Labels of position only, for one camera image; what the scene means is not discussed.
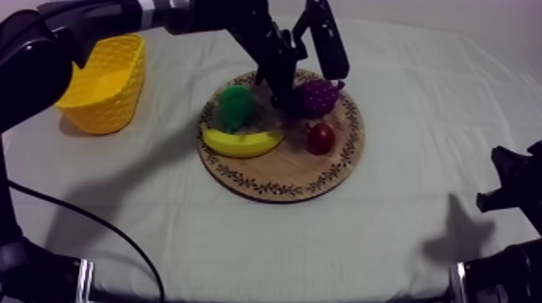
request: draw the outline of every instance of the plastic fruit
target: plastic fruit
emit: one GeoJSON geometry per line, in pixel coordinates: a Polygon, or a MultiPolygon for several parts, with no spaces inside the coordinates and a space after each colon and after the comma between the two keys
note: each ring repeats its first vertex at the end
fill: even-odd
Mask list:
{"type": "Polygon", "coordinates": [[[316,155],[327,154],[335,144],[335,133],[326,123],[311,128],[306,138],[307,150],[316,155]]]}
{"type": "Polygon", "coordinates": [[[331,113],[343,87],[342,81],[333,86],[327,80],[313,80],[298,86],[295,91],[299,104],[295,115],[299,118],[313,119],[331,113]]]}
{"type": "Polygon", "coordinates": [[[284,138],[281,130],[264,131],[250,135],[230,135],[209,129],[202,123],[203,142],[224,156],[250,158],[260,156],[274,149],[284,138]]]}
{"type": "Polygon", "coordinates": [[[219,98],[219,116],[227,133],[238,131],[252,115],[254,96],[242,85],[228,86],[219,98]]]}

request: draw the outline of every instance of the purple grapes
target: purple grapes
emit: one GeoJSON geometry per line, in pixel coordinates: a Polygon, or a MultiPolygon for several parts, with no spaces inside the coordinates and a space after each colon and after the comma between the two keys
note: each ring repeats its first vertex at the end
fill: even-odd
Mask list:
{"type": "Polygon", "coordinates": [[[309,81],[298,86],[295,90],[299,96],[296,110],[299,118],[322,118],[331,113],[339,97],[339,91],[343,87],[342,81],[339,81],[337,86],[333,86],[327,80],[309,81]]]}

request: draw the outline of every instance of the white wall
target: white wall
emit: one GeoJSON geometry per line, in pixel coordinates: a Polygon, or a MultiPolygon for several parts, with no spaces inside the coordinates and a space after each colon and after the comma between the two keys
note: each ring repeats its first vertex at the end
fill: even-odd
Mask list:
{"type": "MultiPolygon", "coordinates": [[[[46,0],[0,0],[0,19],[46,0]]],[[[336,17],[458,31],[542,50],[542,0],[329,0],[336,17]]],[[[305,0],[269,0],[274,15],[297,15],[305,0]]]]}

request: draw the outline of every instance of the red apple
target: red apple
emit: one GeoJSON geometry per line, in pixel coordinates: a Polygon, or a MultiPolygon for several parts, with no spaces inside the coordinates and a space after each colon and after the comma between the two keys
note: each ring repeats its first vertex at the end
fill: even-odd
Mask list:
{"type": "Polygon", "coordinates": [[[335,144],[335,133],[326,123],[318,123],[309,131],[306,149],[316,155],[327,154],[335,144]]]}

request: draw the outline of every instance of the floral border pattern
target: floral border pattern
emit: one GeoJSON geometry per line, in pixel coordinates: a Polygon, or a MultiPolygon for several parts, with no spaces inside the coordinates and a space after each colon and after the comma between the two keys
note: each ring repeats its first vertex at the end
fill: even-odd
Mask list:
{"type": "MultiPolygon", "coordinates": [[[[235,80],[230,81],[227,84],[242,85],[252,83],[254,82],[255,76],[255,72],[247,73],[243,76],[237,77],[235,80]]],[[[300,83],[321,79],[314,73],[300,70],[295,73],[295,76],[296,81],[300,83]]],[[[211,99],[211,101],[203,107],[202,114],[199,120],[200,123],[206,123],[209,126],[213,117],[215,107],[218,105],[218,96],[219,94],[216,93],[211,99]]],[[[241,188],[244,187],[246,189],[251,189],[258,194],[272,193],[273,195],[289,195],[290,197],[301,196],[305,193],[314,194],[317,191],[321,190],[322,187],[325,186],[328,182],[332,182],[334,181],[334,179],[339,177],[343,168],[352,165],[352,162],[354,161],[353,157],[356,153],[356,143],[361,139],[361,122],[359,120],[356,105],[342,93],[340,93],[339,95],[338,104],[341,104],[346,109],[346,119],[348,120],[348,137],[346,143],[343,146],[343,149],[339,154],[340,160],[332,164],[327,171],[322,172],[315,181],[309,182],[309,184],[304,187],[297,185],[283,185],[273,182],[261,183],[254,178],[244,176],[242,172],[237,172],[229,168],[227,165],[221,164],[219,155],[215,151],[210,149],[203,142],[203,140],[201,140],[202,132],[199,131],[198,143],[201,144],[201,148],[204,153],[204,155],[202,155],[202,158],[204,158],[204,160],[208,164],[210,164],[220,176],[225,176],[228,180],[231,180],[237,186],[241,188]]]]}

